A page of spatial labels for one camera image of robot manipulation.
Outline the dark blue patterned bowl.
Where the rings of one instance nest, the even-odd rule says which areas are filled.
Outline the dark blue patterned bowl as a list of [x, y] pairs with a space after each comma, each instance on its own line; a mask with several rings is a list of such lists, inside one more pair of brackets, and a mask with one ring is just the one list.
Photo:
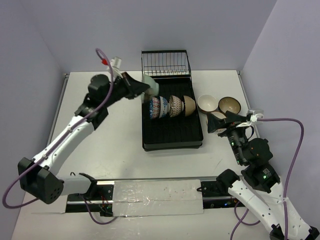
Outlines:
[[157, 119], [160, 116], [161, 103], [157, 97], [152, 97], [149, 102], [149, 117], [150, 119]]

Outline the white bowl patterned rim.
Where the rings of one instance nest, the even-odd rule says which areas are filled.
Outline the white bowl patterned rim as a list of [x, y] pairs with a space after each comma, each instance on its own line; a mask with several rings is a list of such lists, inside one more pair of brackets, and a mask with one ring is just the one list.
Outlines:
[[[225, 119], [226, 118], [226, 116], [223, 113], [219, 112], [219, 111], [213, 111], [213, 112], [210, 112], [210, 114], [216, 116], [219, 119]], [[225, 128], [218, 129], [218, 130], [215, 131], [215, 133], [218, 134], [218, 133], [223, 132], [224, 130], [225, 130]]]

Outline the red lattice patterned bowl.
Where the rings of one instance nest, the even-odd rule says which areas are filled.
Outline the red lattice patterned bowl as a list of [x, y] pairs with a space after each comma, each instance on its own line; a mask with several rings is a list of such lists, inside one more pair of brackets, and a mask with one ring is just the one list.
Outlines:
[[170, 108], [169, 108], [169, 116], [171, 118], [174, 118], [174, 117], [177, 117], [178, 115], [180, 115], [183, 110], [184, 110], [184, 103], [183, 101], [175, 96], [175, 95], [171, 95], [169, 97], [169, 105], [170, 105]]

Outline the pale green bowl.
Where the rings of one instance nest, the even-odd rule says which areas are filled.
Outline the pale green bowl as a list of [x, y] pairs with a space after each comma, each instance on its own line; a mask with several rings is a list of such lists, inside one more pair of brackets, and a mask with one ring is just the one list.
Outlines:
[[149, 88], [141, 94], [142, 103], [146, 103], [151, 101], [153, 97], [159, 95], [159, 84], [150, 76], [143, 74], [142, 75], [142, 83], [149, 85]]

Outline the blue and white floral bowl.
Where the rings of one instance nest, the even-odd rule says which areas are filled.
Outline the blue and white floral bowl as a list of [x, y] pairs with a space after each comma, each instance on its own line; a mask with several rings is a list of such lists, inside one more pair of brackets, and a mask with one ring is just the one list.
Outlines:
[[166, 98], [160, 96], [160, 113], [159, 113], [159, 118], [164, 118], [168, 112], [170, 111], [170, 103], [167, 101]]

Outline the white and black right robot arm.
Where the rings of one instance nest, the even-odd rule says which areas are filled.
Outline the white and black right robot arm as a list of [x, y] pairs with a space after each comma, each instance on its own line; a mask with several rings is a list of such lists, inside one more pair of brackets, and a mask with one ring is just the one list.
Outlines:
[[308, 225], [299, 215], [287, 196], [293, 170], [291, 161], [285, 182], [271, 166], [273, 154], [267, 139], [248, 139], [246, 129], [260, 122], [267, 122], [263, 111], [249, 110], [246, 116], [227, 111], [225, 118], [207, 114], [207, 131], [223, 131], [238, 165], [244, 166], [240, 178], [233, 170], [226, 169], [217, 178], [217, 190], [223, 195], [238, 199], [269, 232], [272, 240], [315, 240], [320, 232]]

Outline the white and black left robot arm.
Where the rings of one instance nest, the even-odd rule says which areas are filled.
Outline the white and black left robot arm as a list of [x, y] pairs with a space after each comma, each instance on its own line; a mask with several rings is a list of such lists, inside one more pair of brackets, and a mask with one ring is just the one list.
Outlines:
[[109, 106], [122, 98], [134, 99], [150, 88], [148, 83], [133, 79], [127, 72], [118, 75], [115, 81], [105, 74], [93, 76], [83, 103], [68, 126], [32, 159], [24, 157], [19, 161], [21, 189], [48, 205], [68, 194], [66, 182], [57, 174], [70, 154], [101, 125], [109, 114]]

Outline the black bowl tan outside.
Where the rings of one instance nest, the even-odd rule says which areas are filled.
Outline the black bowl tan outside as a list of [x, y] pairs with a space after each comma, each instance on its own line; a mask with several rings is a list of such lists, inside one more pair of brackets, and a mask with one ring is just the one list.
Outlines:
[[183, 96], [183, 100], [184, 100], [184, 115], [188, 117], [192, 115], [193, 112], [196, 110], [196, 103], [191, 97], [187, 95]]

